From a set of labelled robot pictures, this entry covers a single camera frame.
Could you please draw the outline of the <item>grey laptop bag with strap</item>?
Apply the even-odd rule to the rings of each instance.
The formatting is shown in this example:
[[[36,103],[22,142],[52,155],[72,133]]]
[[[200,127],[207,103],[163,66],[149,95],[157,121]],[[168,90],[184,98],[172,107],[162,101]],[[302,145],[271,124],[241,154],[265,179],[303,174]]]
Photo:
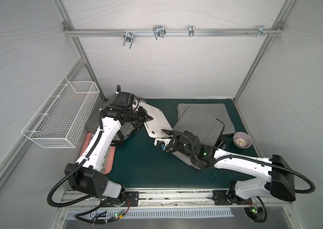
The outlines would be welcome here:
[[[89,147],[97,145],[117,147],[123,145],[131,134],[140,129],[140,125],[134,126],[132,123],[122,125],[113,118],[104,118],[103,104],[99,111],[86,122],[86,129],[94,135]]]

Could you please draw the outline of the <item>grey laptop sleeve front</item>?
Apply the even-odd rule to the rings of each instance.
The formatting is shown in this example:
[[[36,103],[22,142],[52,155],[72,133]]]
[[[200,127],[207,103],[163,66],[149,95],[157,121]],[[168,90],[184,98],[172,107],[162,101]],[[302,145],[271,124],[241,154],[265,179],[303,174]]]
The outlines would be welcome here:
[[[179,104],[174,131],[191,132],[203,145],[215,146],[224,131],[224,123],[212,115],[213,104]]]

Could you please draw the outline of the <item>silver laptop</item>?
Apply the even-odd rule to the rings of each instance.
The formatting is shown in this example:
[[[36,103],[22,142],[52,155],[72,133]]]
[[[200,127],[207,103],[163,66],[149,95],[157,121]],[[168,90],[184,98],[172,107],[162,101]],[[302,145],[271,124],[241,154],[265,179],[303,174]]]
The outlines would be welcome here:
[[[172,127],[164,113],[160,109],[143,102],[140,102],[139,105],[146,110],[148,116],[152,117],[152,120],[144,123],[148,135],[151,138],[168,138],[169,136],[163,132],[163,129],[172,130]]]

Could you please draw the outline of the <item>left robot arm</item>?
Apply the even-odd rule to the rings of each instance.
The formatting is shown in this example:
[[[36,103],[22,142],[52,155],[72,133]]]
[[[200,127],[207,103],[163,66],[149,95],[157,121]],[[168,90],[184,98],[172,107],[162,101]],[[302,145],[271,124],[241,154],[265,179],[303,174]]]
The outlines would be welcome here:
[[[133,94],[116,92],[99,109],[98,127],[85,152],[65,168],[65,177],[50,190],[47,202],[50,206],[62,208],[79,203],[87,198],[109,198],[113,204],[123,204],[126,198],[124,186],[112,182],[101,172],[104,156],[110,147],[118,147],[143,124],[153,118],[145,109],[146,102]],[[86,196],[65,203],[53,201],[57,189],[68,182],[70,187]]]

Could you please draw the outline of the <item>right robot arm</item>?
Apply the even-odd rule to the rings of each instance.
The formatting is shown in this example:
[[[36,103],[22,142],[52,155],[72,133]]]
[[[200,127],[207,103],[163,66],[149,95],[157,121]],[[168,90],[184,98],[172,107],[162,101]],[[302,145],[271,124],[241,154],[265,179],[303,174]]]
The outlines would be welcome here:
[[[227,169],[252,176],[249,180],[231,183],[226,193],[231,203],[267,195],[294,202],[297,194],[310,194],[316,189],[309,178],[292,170],[279,155],[271,158],[244,156],[202,144],[189,131],[165,130],[164,133],[165,137],[155,139],[155,147],[167,153],[181,154],[182,159],[195,169]]]

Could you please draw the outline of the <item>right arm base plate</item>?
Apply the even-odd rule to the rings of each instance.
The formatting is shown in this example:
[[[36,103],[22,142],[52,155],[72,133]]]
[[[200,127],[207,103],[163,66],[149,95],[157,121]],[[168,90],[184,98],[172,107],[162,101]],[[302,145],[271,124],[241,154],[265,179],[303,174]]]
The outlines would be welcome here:
[[[231,190],[213,190],[212,201],[215,205],[251,205],[246,199],[238,197]]]

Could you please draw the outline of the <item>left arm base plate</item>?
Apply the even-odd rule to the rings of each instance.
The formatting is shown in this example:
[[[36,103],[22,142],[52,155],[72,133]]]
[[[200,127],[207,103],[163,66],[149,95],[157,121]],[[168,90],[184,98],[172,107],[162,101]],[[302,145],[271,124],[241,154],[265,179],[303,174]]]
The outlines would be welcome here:
[[[121,191],[117,198],[106,198],[106,202],[102,205],[103,208],[116,207],[137,207],[139,202],[138,191]]]

